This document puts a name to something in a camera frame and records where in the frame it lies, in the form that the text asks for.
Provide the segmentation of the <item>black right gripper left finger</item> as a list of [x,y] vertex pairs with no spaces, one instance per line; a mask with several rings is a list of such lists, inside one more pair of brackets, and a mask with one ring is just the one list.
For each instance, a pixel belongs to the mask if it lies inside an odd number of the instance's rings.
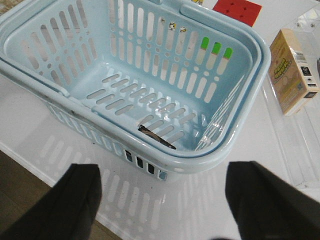
[[60,180],[1,235],[2,240],[87,240],[102,199],[97,164],[70,165]]

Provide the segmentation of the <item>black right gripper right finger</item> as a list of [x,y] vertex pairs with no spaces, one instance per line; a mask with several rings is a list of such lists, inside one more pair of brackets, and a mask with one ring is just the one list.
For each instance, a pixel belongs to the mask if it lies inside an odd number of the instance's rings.
[[318,240],[320,204],[256,161],[230,162],[225,195],[243,240]]

